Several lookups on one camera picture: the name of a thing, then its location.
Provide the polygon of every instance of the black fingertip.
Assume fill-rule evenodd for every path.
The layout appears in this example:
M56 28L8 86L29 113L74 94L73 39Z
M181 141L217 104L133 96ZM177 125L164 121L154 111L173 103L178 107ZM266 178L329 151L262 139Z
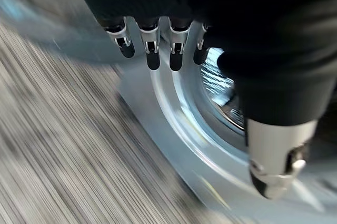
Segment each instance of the black fingertip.
M183 65L183 55L180 53L170 54L170 68L173 71L178 71Z
M195 49L194 55L193 55L193 61L196 65L201 65L203 64L208 55L208 50L206 49L201 49L199 50L198 48Z
M159 53L150 51L150 53L146 54L146 61L150 70L157 70L160 66Z
M124 43L120 50L126 58L131 58L135 54L135 47L133 46L132 41L130 43L130 46L126 46L126 44Z

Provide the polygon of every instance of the blurred floor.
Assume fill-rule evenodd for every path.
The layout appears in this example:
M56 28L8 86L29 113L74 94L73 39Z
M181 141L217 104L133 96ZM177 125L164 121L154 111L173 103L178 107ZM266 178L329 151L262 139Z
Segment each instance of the blurred floor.
M181 181L108 66L0 26L0 223L229 223Z

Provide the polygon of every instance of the gray carpet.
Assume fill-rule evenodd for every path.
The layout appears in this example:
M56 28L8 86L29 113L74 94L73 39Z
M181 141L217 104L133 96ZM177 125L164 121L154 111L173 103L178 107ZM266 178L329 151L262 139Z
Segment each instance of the gray carpet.
M117 85L111 67L0 27L0 223L228 223L181 181Z

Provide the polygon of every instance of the robotic hand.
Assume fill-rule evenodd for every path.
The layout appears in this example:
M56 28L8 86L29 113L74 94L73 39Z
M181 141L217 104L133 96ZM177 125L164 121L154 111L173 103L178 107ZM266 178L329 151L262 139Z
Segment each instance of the robotic hand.
M305 166L335 87L337 0L86 0L126 57L134 48L124 16L135 18L151 70L160 66L161 16L170 18L172 70L182 64L192 20L204 23L194 62L209 47L225 53L218 66L235 83L246 118L252 182L274 199Z

